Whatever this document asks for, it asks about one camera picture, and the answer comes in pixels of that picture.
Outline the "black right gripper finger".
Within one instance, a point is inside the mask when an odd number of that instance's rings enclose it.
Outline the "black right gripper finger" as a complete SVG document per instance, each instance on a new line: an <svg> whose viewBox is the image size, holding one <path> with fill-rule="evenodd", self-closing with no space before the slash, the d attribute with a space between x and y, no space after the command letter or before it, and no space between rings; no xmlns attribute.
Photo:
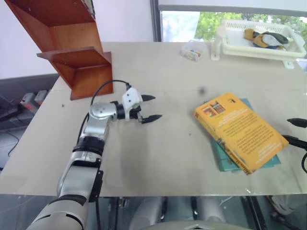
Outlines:
<svg viewBox="0 0 307 230"><path fill-rule="evenodd" d="M294 126L307 128L307 120L302 118L290 118L287 119L289 123L291 123Z"/></svg>
<svg viewBox="0 0 307 230"><path fill-rule="evenodd" d="M299 147L301 149L307 148L307 142L302 141L299 138L290 136L290 135L283 135L283 137L289 142L290 145Z"/></svg>

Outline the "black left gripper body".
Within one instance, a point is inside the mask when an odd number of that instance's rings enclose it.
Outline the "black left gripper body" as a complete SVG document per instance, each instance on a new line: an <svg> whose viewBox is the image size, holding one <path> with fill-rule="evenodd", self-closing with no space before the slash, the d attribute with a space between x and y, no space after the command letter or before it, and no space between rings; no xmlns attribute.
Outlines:
<svg viewBox="0 0 307 230"><path fill-rule="evenodd" d="M143 122L143 116L140 114L141 112L141 103L143 102L143 97L140 95L140 101L136 103L133 108L130 110L130 119L136 119L139 123Z"/></svg>

